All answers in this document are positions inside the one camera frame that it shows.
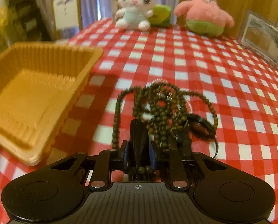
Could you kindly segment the pink starfish plush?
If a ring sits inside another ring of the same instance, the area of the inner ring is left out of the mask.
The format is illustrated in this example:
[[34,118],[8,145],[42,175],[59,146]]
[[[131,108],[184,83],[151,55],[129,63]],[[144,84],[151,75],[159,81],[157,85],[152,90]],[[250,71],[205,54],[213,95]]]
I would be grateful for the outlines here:
[[174,9],[177,17],[186,16],[189,31],[210,38],[220,36],[224,28],[232,28],[233,17],[217,4],[217,0],[189,0],[180,2]]

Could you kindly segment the framed picture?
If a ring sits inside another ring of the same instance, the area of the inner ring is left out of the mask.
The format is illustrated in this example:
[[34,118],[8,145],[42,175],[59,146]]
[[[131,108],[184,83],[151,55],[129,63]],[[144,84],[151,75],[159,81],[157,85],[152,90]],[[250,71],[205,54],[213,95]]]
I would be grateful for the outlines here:
[[237,41],[278,69],[278,26],[247,10]]

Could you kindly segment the yellow plastic tray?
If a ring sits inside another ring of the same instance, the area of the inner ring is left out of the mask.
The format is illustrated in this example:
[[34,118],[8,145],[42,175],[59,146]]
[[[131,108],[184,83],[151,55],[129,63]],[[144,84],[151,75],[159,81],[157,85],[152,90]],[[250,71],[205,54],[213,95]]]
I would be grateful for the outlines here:
[[16,43],[0,55],[0,145],[38,164],[87,84],[102,48]]

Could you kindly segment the black folding rack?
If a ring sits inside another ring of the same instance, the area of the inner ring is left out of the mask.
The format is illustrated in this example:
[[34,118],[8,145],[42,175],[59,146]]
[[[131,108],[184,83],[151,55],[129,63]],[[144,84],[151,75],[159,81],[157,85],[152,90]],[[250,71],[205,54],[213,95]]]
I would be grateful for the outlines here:
[[22,41],[51,41],[36,0],[4,0]]

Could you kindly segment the white wooden chair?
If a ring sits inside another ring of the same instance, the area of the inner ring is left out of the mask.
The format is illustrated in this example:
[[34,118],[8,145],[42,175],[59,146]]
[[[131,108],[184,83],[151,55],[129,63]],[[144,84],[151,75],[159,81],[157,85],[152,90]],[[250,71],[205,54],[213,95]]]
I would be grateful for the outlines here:
[[67,29],[83,29],[81,0],[53,0],[52,1],[56,42],[64,43],[61,33]]

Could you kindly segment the white bunny plush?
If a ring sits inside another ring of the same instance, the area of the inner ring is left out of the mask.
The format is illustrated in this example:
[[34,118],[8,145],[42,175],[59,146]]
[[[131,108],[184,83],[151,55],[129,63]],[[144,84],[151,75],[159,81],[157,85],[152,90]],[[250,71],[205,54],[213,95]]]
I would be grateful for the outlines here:
[[148,31],[156,0],[118,0],[121,8],[116,12],[117,29]]

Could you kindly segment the green tissue pack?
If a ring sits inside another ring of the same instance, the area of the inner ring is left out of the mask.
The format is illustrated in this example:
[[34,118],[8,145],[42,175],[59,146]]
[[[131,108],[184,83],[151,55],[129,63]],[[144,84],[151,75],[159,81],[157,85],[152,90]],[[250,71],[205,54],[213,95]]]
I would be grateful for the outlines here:
[[153,8],[153,16],[148,18],[152,26],[169,27],[172,9],[168,5],[156,4]]

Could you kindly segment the red checkered tablecloth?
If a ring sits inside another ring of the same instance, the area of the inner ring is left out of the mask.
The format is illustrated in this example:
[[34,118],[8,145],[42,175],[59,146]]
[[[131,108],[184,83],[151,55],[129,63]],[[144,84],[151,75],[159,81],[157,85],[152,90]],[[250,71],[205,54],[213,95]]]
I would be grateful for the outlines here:
[[278,71],[232,39],[179,28],[121,32],[111,19],[94,22],[70,44],[99,46],[104,54],[40,166],[109,148],[119,93],[161,78],[212,102],[219,146],[194,140],[194,150],[265,180],[276,194],[269,220],[278,223]]

